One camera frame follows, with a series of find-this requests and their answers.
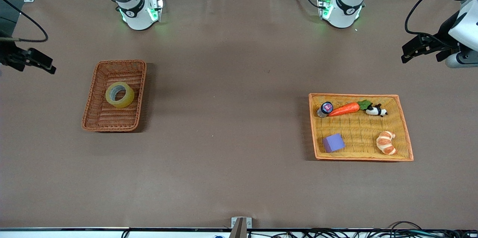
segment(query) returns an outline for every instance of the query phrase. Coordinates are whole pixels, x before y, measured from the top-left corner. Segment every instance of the yellow tape roll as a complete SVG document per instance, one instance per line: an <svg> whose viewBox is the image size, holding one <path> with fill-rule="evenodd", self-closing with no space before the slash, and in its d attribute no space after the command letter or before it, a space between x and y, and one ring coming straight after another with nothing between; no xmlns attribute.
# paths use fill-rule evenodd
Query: yellow tape roll
<svg viewBox="0 0 478 238"><path fill-rule="evenodd" d="M124 97L115 101L116 95L121 90L126 90ZM123 107L127 107L133 102L134 91L125 82L116 82L111 84L111 86L106 90L105 97L106 97L106 100L110 104L112 104L114 107L123 108Z"/></svg>

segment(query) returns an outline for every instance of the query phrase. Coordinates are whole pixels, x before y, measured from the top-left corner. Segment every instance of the small jar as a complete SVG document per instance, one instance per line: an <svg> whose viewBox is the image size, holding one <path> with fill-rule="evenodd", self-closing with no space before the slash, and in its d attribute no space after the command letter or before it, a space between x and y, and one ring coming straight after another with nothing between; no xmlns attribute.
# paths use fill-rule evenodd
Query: small jar
<svg viewBox="0 0 478 238"><path fill-rule="evenodd" d="M317 110L317 116L327 117L330 112L333 111L333 105L331 102L324 102Z"/></svg>

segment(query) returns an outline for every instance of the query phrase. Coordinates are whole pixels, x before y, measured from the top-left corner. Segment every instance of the purple cube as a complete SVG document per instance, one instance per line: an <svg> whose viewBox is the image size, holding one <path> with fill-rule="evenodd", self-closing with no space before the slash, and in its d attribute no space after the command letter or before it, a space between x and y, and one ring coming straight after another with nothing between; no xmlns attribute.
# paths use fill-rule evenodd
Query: purple cube
<svg viewBox="0 0 478 238"><path fill-rule="evenodd" d="M332 153L333 151L338 151L345 147L344 141L340 133L331 135L329 137L325 137L322 139L322 143L324 143L324 147L327 153Z"/></svg>

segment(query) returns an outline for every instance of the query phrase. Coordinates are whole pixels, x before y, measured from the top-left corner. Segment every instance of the toy carrot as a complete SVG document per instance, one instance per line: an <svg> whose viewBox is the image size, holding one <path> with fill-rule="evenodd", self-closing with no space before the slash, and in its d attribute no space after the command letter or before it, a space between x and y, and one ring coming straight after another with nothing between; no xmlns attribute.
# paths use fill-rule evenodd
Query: toy carrot
<svg viewBox="0 0 478 238"><path fill-rule="evenodd" d="M367 109L369 105L370 105L369 100L363 100L360 102L352 102L352 103L349 103L348 105L344 105L337 109L334 109L330 114L328 114L328 117L335 117L336 115L350 114L353 112L357 112L358 110L365 110Z"/></svg>

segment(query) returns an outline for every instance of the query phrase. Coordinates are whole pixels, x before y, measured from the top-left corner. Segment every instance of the brown wicker basket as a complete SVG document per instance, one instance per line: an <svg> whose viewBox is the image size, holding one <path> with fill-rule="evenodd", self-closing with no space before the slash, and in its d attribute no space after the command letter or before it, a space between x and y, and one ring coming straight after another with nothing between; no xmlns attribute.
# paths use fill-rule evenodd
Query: brown wicker basket
<svg viewBox="0 0 478 238"><path fill-rule="evenodd" d="M388 115L368 115L364 111L336 117L320 118L317 109L324 102L331 102L335 108L351 102L369 100L374 105L381 103ZM340 95L309 94L310 122L314 151L318 160L376 160L413 161L412 145L408 136L405 117L398 95ZM382 131L391 131L396 137L392 140L397 149L395 155L385 155L377 147L376 140ZM345 143L333 153L325 151L322 139L340 133Z"/></svg>
<svg viewBox="0 0 478 238"><path fill-rule="evenodd" d="M124 108L110 105L105 98L106 89L123 81L134 91L133 102ZM96 132L128 132L138 127L141 101L146 81L146 63L142 60L101 61L94 68L85 113L81 127Z"/></svg>

